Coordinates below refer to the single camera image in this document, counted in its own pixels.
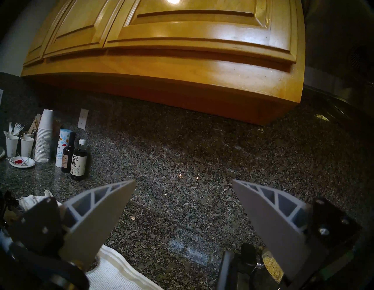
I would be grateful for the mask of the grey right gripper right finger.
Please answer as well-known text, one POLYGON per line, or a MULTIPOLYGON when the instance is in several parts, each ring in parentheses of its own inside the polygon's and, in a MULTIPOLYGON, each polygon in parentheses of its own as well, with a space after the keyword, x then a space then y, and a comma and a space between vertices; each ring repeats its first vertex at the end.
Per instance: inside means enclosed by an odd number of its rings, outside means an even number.
POLYGON ((280 285, 321 285, 353 259, 361 226, 328 199, 307 204, 241 180, 233 180, 233 190, 284 273, 280 285))

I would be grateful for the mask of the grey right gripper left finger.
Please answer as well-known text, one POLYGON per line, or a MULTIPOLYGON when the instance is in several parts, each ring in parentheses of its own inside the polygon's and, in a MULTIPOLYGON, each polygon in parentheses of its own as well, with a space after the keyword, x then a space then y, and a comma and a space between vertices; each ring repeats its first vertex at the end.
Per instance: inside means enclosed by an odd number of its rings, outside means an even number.
POLYGON ((40 256, 78 262, 87 269, 115 228, 135 180, 89 189, 58 205, 52 196, 23 213, 8 228, 13 242, 40 256))

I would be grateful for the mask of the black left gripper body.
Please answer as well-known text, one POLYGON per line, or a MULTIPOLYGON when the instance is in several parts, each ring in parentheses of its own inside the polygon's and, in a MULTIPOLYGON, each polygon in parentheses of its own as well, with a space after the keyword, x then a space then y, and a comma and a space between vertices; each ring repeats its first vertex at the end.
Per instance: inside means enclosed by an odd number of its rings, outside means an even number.
POLYGON ((6 191, 4 194, 0 191, 0 229, 8 229, 20 216, 19 201, 12 196, 10 191, 6 191))

